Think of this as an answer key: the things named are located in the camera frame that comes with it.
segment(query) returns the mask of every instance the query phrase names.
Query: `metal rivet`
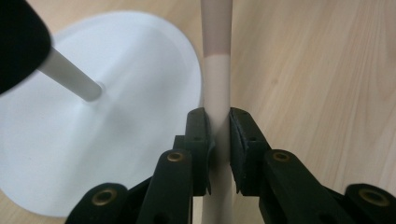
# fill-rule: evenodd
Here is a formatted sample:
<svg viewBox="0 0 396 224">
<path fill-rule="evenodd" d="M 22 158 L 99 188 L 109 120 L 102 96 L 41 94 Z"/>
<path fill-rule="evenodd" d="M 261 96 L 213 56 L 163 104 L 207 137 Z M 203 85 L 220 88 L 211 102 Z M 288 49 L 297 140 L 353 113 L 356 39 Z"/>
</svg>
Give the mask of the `metal rivet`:
<svg viewBox="0 0 396 224">
<path fill-rule="evenodd" d="M 273 154 L 273 158 L 276 161 L 289 161 L 290 156 L 284 152 L 276 152 Z"/>
<path fill-rule="evenodd" d="M 167 159 L 169 161 L 182 161 L 183 158 L 184 158 L 184 156 L 180 152 L 172 152 L 172 153 L 168 154 L 168 156 L 167 156 Z"/>
<path fill-rule="evenodd" d="M 386 196 L 374 189 L 360 189 L 359 195 L 367 203 L 372 203 L 376 206 L 386 207 L 390 204 Z"/>
<path fill-rule="evenodd" d="M 101 191 L 95 193 L 92 197 L 92 203 L 97 206 L 103 206 L 111 203 L 117 198 L 117 191 L 114 189 L 102 189 Z"/>
</svg>

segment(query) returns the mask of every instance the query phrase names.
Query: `white round base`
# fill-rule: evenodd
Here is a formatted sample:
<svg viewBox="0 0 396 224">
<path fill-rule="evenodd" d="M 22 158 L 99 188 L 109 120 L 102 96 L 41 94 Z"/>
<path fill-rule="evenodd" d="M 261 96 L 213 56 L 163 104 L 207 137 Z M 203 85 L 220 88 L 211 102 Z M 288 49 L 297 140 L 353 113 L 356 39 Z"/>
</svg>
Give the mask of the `white round base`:
<svg viewBox="0 0 396 224">
<path fill-rule="evenodd" d="M 200 106 L 202 78 L 188 39 L 148 14 L 97 16 L 54 39 L 105 91 L 86 103 L 36 72 L 2 95 L 0 187 L 29 211 L 64 217 L 96 185 L 131 188 L 153 174 Z"/>
</svg>

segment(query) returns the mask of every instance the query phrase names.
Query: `cylindrical rod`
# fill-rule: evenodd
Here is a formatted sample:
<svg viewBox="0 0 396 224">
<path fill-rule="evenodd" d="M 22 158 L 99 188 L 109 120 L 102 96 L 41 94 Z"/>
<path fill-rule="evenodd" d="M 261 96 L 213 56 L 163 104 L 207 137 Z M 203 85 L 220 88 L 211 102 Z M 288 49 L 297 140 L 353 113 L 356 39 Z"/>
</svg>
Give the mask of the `cylindrical rod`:
<svg viewBox="0 0 396 224">
<path fill-rule="evenodd" d="M 51 49 L 48 59 L 38 68 L 85 101 L 94 101 L 102 94 L 102 88 L 68 61 L 58 50 Z"/>
<path fill-rule="evenodd" d="M 230 54 L 233 0 L 202 0 L 204 107 L 216 141 L 210 166 L 212 195 L 204 197 L 202 223 L 233 223 L 230 168 Z"/>
</svg>

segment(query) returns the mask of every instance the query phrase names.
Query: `circular plate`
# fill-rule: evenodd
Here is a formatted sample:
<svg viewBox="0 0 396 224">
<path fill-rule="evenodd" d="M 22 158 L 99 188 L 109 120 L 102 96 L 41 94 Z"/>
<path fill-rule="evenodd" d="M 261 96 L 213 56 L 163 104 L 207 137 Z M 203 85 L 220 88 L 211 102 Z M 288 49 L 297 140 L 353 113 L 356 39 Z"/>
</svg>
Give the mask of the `circular plate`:
<svg viewBox="0 0 396 224">
<path fill-rule="evenodd" d="M 91 188 L 153 174 L 201 104 L 196 54 L 174 25 L 115 12 L 72 25 L 55 48 L 105 92 L 86 103 L 36 72 L 0 97 L 0 187 L 21 207 L 67 216 Z"/>
</svg>

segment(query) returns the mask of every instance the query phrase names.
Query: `wood grain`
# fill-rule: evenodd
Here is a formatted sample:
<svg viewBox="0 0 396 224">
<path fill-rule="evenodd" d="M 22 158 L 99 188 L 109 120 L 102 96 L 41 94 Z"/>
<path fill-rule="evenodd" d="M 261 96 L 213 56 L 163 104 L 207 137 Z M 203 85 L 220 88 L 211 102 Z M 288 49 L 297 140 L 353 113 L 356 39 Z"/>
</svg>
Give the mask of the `wood grain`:
<svg viewBox="0 0 396 224">
<path fill-rule="evenodd" d="M 53 33 L 106 11 L 147 11 L 175 24 L 203 56 L 197 0 L 28 2 Z M 395 0 L 234 0 L 232 106 L 249 111 L 270 145 L 296 154 L 323 185 L 344 192 L 365 182 L 396 195 L 395 24 Z M 257 204 L 236 197 L 235 223 L 262 223 Z M 0 223 L 63 222 L 0 194 Z"/>
</svg>

